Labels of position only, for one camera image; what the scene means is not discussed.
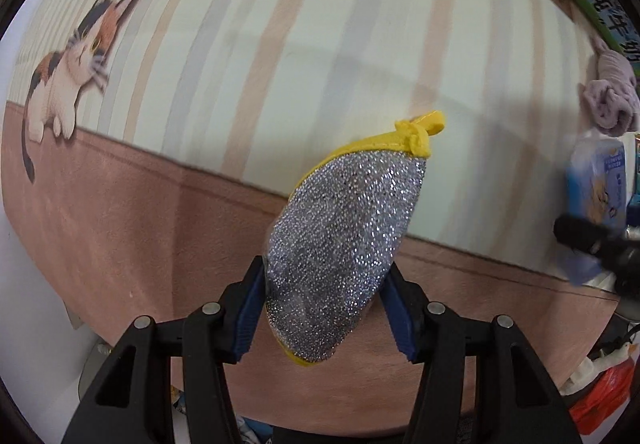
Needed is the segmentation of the silver yellow scrub sponge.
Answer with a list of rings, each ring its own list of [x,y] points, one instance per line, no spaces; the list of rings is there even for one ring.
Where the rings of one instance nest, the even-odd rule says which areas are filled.
[[[407,233],[445,116],[399,120],[349,143],[296,184],[265,246],[265,309],[284,352],[328,360],[356,328]]]

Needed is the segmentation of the red plastic bag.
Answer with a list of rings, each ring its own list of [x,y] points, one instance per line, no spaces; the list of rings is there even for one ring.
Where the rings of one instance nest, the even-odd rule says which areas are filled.
[[[602,422],[630,399],[636,362],[632,357],[607,370],[594,388],[571,409],[580,435],[593,434]]]

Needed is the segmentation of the goose plush toy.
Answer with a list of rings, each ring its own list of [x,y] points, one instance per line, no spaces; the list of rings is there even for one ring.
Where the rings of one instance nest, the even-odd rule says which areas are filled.
[[[559,388],[561,395],[569,396],[584,390],[607,370],[625,363],[637,348],[636,344],[625,342],[618,350],[608,355],[602,354],[595,360],[585,357],[570,378]]]

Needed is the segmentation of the light blue cat pouch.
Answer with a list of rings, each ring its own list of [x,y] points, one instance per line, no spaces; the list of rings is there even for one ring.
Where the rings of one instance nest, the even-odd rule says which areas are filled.
[[[595,133],[580,138],[570,154],[565,182],[563,214],[623,233],[627,179],[626,152],[621,141]],[[600,260],[594,256],[561,247],[560,267],[572,284],[583,285],[603,272]]]

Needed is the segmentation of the striped cat tablecloth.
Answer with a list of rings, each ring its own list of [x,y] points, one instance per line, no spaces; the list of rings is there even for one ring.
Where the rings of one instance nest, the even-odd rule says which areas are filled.
[[[509,313],[556,382],[616,300],[552,224],[588,128],[592,27],[555,0],[27,0],[1,45],[1,373],[47,441],[94,336],[188,314],[329,152],[430,110],[399,253],[460,314]]]

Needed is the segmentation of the purple cloth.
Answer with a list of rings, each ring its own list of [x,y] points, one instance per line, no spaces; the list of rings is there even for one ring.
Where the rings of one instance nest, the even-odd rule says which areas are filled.
[[[637,78],[631,63],[598,36],[591,38],[597,77],[582,90],[594,126],[611,138],[639,131]]]

